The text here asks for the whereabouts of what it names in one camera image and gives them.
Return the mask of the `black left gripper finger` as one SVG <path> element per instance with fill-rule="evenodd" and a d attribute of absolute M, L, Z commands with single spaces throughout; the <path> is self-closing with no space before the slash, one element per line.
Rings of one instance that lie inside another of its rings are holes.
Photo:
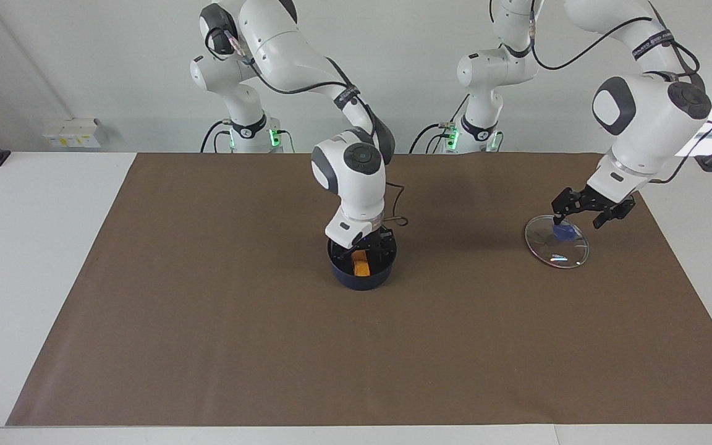
<path fill-rule="evenodd" d="M 561 225 L 568 215 L 576 213 L 577 192 L 574 190 L 562 190 L 551 202 L 554 225 Z"/>
<path fill-rule="evenodd" d="M 593 227 L 599 230 L 609 221 L 624 219 L 635 208 L 635 205 L 635 197 L 627 197 L 621 203 L 613 203 L 605 199 L 597 200 L 595 203 L 597 215 L 593 220 Z"/>

